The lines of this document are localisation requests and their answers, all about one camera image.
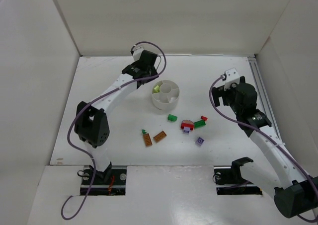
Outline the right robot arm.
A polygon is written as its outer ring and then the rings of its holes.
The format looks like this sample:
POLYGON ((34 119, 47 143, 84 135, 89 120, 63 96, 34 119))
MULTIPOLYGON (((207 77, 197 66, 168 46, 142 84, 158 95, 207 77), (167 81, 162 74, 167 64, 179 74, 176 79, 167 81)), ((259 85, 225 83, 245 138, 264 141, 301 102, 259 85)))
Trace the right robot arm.
POLYGON ((274 200, 286 218, 299 217, 308 223, 318 220, 301 214, 318 207, 318 179, 309 175, 291 156, 278 138, 267 116, 257 109, 257 92, 243 76, 225 73, 209 89, 212 107, 223 118, 238 124, 261 150, 275 175, 267 175, 249 157, 232 161, 225 173, 216 176, 219 185, 252 183, 274 200))

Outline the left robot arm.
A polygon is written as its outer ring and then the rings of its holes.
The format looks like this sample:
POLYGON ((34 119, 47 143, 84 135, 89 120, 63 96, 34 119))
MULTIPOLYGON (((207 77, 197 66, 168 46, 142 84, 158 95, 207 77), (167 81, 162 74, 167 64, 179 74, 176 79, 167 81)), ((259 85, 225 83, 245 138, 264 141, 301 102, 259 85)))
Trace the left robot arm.
POLYGON ((85 143, 86 149, 94 157, 96 176, 107 181, 111 174, 111 162, 106 156, 104 143, 110 135, 108 116, 124 98, 137 90, 141 85, 148 83, 150 76, 156 76, 155 62, 158 55, 137 49, 133 54, 134 62, 125 67, 114 83, 104 91, 116 92, 89 106, 75 123, 75 133, 85 143))

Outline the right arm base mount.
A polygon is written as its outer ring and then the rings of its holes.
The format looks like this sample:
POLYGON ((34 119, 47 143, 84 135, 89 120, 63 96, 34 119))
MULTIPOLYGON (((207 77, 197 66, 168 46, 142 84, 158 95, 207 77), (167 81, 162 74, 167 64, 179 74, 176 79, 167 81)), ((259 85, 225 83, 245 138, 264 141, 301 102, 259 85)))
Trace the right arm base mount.
POLYGON ((241 176, 240 168, 253 162, 249 157, 234 160, 231 165, 214 166, 213 181, 217 195, 263 195, 262 190, 241 176))

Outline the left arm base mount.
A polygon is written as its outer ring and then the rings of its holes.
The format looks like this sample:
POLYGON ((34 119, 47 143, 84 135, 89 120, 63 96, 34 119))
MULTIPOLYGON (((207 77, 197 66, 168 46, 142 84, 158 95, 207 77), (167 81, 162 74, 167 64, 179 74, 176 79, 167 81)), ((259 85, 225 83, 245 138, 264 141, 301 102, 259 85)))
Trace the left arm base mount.
MULTIPOLYGON (((85 166, 84 169, 77 172, 81 178, 80 195, 85 195, 92 181, 93 168, 85 166)), ((88 193, 90 196, 125 196, 126 194, 126 166, 113 166, 109 174, 106 175, 106 181, 96 174, 92 187, 88 193)))

